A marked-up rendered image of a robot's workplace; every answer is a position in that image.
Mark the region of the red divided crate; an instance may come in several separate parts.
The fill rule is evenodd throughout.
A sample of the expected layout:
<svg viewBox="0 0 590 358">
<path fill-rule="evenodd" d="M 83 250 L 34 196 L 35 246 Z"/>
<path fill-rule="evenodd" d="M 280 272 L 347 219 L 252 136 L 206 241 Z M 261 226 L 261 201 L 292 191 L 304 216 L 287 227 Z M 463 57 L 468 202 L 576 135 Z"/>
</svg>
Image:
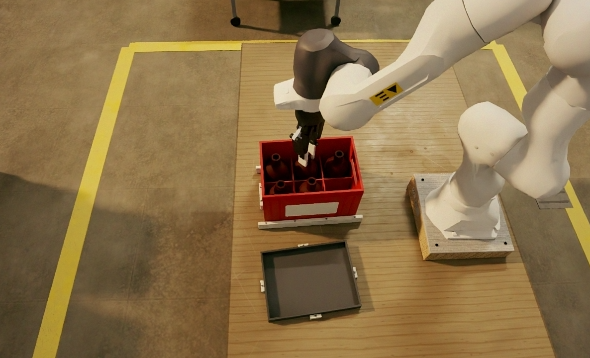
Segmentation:
<svg viewBox="0 0 590 358">
<path fill-rule="evenodd" d="M 298 160 L 298 154 L 294 152 L 292 140 L 259 141 L 265 222 L 356 215 L 365 190 L 353 136 L 324 137 L 317 142 L 319 145 L 315 147 L 314 156 L 318 166 L 316 180 L 323 192 L 298 193 L 299 186 L 307 179 L 294 180 L 294 164 Z M 349 163 L 347 177 L 324 179 L 325 161 L 334 156 L 337 150 L 344 153 L 343 157 Z M 265 164 L 272 159 L 274 153 L 279 154 L 288 164 L 289 181 L 285 183 L 292 188 L 293 193 L 268 195 L 276 182 L 265 182 Z"/>
</svg>

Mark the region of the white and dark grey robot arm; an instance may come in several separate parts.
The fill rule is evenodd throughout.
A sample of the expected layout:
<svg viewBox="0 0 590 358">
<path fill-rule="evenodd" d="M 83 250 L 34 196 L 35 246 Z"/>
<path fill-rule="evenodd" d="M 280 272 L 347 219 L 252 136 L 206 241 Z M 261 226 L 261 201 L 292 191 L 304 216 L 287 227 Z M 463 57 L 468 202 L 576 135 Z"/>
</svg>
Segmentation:
<svg viewBox="0 0 590 358">
<path fill-rule="evenodd" d="M 296 43 L 295 78 L 274 86 L 276 109 L 320 111 L 335 129 L 359 129 L 530 22 L 541 25 L 552 66 L 524 96 L 525 125 L 488 101 L 468 108 L 457 125 L 463 163 L 425 198 L 425 214 L 445 238 L 494 239 L 500 229 L 496 195 L 505 180 L 533 199 L 567 185 L 568 144 L 590 119 L 590 0 L 435 0 L 408 47 L 382 70 L 370 52 L 341 42 L 331 30 L 308 30 Z"/>
</svg>

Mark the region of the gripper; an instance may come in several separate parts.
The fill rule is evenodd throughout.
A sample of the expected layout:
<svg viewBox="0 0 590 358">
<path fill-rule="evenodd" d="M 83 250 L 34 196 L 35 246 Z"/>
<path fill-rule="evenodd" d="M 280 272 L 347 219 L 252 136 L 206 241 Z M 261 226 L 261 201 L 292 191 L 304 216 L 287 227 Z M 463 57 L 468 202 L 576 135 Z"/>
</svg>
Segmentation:
<svg viewBox="0 0 590 358">
<path fill-rule="evenodd" d="M 321 112 L 305 112 L 295 110 L 295 116 L 298 121 L 297 131 L 289 137 L 292 139 L 294 152 L 298 154 L 298 162 L 308 165 L 308 152 L 311 153 L 311 159 L 315 156 L 315 147 L 319 145 L 317 140 L 320 139 L 325 119 Z"/>
</svg>

